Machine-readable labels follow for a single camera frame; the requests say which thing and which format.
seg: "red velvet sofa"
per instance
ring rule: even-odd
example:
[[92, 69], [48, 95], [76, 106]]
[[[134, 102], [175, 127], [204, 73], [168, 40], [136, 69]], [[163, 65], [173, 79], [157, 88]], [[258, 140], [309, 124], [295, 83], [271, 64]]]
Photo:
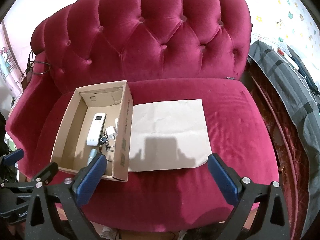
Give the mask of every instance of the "red velvet sofa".
[[[245, 0], [78, 0], [56, 12], [31, 39], [50, 72], [33, 75], [6, 125], [25, 151], [19, 169], [31, 177], [48, 164], [76, 87], [128, 80], [134, 104], [201, 98], [212, 152], [256, 183], [278, 180], [268, 131], [239, 82], [251, 28]], [[83, 207], [91, 221], [135, 231], [195, 228], [231, 210], [207, 164], [102, 180]]]

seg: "remote control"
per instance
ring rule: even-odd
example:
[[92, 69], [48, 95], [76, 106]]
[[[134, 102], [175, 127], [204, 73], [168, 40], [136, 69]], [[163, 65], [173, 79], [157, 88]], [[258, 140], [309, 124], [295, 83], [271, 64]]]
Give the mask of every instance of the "remote control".
[[98, 146], [105, 118], [105, 113], [94, 115], [87, 137], [87, 145]]

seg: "metal screw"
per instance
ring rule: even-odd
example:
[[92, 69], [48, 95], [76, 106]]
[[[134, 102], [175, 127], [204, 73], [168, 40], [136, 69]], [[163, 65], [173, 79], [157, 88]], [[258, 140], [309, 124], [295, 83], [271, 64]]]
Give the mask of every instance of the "metal screw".
[[242, 182], [245, 184], [249, 184], [251, 182], [251, 179], [249, 179], [248, 177], [243, 177]]
[[279, 186], [280, 186], [279, 182], [277, 182], [277, 181], [273, 181], [273, 182], [272, 182], [272, 185], [273, 185], [274, 187], [279, 187]]
[[36, 184], [36, 188], [40, 188], [40, 187], [42, 187], [42, 182], [38, 182], [38, 183]]
[[65, 178], [64, 179], [64, 184], [70, 184], [72, 182], [72, 178]]

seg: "gray blanket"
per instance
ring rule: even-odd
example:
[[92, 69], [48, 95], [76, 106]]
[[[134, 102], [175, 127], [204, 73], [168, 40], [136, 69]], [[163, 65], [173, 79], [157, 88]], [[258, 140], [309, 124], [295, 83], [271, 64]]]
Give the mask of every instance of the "gray blanket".
[[303, 236], [320, 210], [319, 109], [304, 78], [270, 46], [256, 41], [250, 46], [249, 56], [258, 64], [279, 94], [308, 156], [309, 203]]

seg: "cardboard box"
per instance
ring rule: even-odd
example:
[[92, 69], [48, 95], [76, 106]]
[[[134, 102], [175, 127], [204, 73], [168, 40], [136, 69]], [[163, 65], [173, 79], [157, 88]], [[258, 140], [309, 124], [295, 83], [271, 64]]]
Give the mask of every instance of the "cardboard box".
[[75, 90], [58, 130], [53, 146], [51, 161], [58, 164], [59, 170], [76, 174], [87, 165], [92, 147], [86, 144], [88, 132], [96, 113], [106, 113], [103, 130], [115, 127], [118, 120], [116, 139], [109, 140], [115, 145], [114, 152], [102, 153], [107, 158], [107, 169], [103, 179], [128, 180], [129, 148], [133, 102], [126, 81], [109, 82], [80, 87]]

